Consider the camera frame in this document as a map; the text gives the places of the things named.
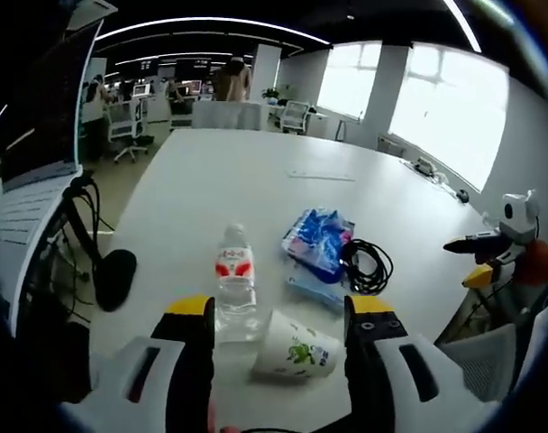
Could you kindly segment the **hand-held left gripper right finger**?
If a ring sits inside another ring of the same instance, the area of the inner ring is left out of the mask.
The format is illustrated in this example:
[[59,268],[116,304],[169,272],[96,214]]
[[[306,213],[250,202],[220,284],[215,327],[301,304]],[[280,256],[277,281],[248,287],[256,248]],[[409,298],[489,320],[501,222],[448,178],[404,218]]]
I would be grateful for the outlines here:
[[478,432],[498,408],[463,370],[373,296],[344,299],[344,371],[355,432]]

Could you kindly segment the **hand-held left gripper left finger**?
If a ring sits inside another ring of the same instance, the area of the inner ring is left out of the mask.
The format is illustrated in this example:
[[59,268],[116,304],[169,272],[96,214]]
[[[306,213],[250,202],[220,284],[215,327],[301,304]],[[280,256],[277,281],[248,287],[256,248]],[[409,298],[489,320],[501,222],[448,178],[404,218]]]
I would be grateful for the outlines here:
[[107,357],[93,389],[64,411],[78,432],[206,432],[214,348],[214,298],[180,299],[150,336]]

